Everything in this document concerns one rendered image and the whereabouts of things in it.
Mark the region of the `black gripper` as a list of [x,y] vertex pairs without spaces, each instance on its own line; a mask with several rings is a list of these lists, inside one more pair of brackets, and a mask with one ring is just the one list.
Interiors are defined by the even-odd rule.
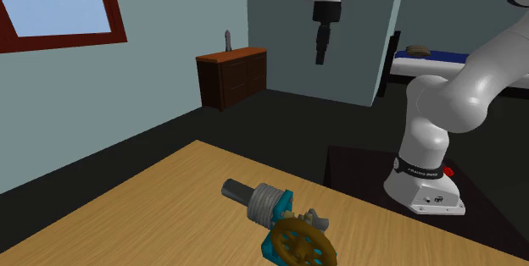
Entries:
[[331,23],[341,18],[342,3],[333,1],[314,1],[312,20],[320,25],[316,37],[315,63],[323,65],[331,34]]

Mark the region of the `brown chest of drawers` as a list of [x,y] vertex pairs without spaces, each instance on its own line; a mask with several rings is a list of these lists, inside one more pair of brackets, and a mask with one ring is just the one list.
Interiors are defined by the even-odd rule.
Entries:
[[204,107],[226,108],[266,89],[267,49],[231,47],[225,31],[225,51],[196,57],[201,102]]

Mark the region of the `bed with blue cover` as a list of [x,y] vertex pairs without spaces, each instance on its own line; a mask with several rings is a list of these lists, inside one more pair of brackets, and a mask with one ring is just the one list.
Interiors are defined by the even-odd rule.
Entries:
[[388,82],[408,84],[422,75],[448,80],[443,94],[462,94],[490,103],[505,91],[529,95],[529,32],[508,29],[470,54],[431,51],[412,56],[396,49],[400,33],[390,39],[377,94],[383,96]]

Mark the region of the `dark robot stand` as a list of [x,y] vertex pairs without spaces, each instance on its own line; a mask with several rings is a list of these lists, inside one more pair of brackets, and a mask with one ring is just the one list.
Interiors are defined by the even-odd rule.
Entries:
[[393,168],[395,157],[394,152],[329,147],[323,185],[529,261],[529,241],[450,159],[445,165],[454,172],[451,179],[459,188],[466,207],[465,215],[419,215],[394,201],[384,191],[383,182]]

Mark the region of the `teal engine model, gold wheel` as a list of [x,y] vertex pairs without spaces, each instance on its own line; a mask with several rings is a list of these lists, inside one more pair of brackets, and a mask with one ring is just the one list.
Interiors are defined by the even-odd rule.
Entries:
[[245,206],[248,219],[269,231],[261,252],[276,266],[337,266],[337,252],[325,235],[329,220],[312,208],[295,214],[292,191],[228,179],[221,194]]

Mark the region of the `red framed window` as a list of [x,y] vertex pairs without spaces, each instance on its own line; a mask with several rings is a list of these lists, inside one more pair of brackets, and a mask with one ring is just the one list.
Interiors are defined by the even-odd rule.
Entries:
[[0,53],[126,41],[118,0],[0,0]]

